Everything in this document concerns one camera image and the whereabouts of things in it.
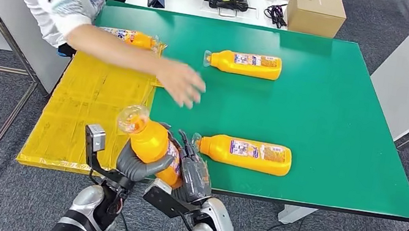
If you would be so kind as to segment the person's right hand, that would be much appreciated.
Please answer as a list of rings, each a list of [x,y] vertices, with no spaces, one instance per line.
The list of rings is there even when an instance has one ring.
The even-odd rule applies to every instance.
[[[169,58],[161,58],[155,76],[180,107],[191,109],[201,102],[206,84],[189,65]]]

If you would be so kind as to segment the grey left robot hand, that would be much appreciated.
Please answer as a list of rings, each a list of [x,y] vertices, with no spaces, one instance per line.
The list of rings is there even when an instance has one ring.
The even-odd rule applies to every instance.
[[[158,173],[167,169],[174,159],[175,157],[169,154],[146,164],[133,151],[131,141],[127,141],[117,157],[116,168],[129,180],[139,182],[146,177],[157,176]]]

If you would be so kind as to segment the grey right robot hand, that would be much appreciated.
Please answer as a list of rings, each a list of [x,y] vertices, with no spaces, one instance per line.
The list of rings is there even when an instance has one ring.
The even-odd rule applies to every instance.
[[[201,205],[211,197],[212,187],[208,172],[208,163],[202,158],[199,150],[201,135],[194,134],[188,138],[183,130],[178,131],[183,146],[179,149],[182,183],[173,190],[172,196],[182,202]]]

